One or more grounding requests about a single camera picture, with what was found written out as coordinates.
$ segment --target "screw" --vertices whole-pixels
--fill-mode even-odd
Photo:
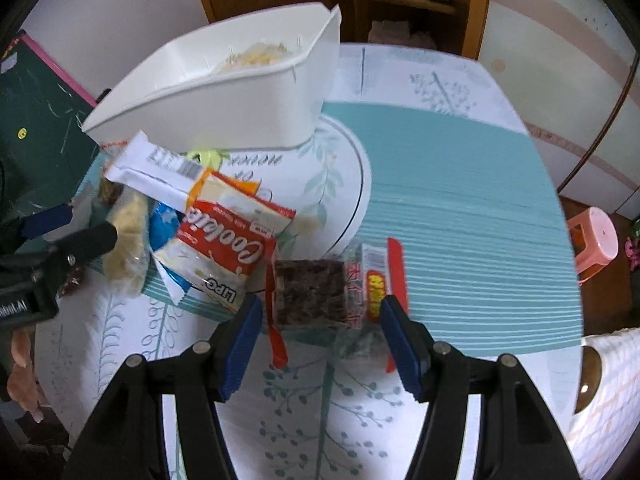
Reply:
[[[132,354],[127,357],[127,360],[125,362],[129,368],[135,368],[142,362],[142,355]]]
[[[507,368],[515,368],[515,366],[518,364],[518,360],[511,354],[505,354],[500,356],[500,363]]]
[[[444,341],[436,341],[433,344],[433,351],[437,354],[447,355],[451,352],[451,345],[449,343],[445,343]]]
[[[211,350],[211,345],[207,341],[198,341],[192,348],[195,354],[206,354]]]

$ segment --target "wooden floor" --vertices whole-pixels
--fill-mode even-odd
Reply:
[[[561,197],[564,216],[571,218],[588,206]],[[618,256],[607,267],[585,282],[580,288],[585,335],[609,333],[620,328],[639,326],[631,312],[631,280],[625,241],[631,232],[631,220],[610,215],[618,232]]]

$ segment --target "white plastic container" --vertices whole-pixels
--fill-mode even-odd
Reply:
[[[334,79],[340,9],[301,4],[252,12],[200,28],[156,50],[86,118],[98,144],[144,130],[174,152],[290,148],[314,132]],[[283,43],[292,56],[218,73],[230,54]]]

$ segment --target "barcode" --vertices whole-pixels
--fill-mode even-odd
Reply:
[[[178,168],[178,170],[175,173],[185,176],[187,178],[190,178],[191,180],[196,180],[196,178],[198,177],[201,171],[202,171],[201,165],[197,164],[196,162],[193,162],[192,160],[189,160],[188,158],[185,158],[182,161],[180,168]]]
[[[375,269],[386,273],[386,248],[362,246],[362,266],[366,270]]]

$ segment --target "stool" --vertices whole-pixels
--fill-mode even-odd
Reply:
[[[582,285],[618,255],[618,235],[609,215],[590,207],[567,222],[574,246],[575,272]]]

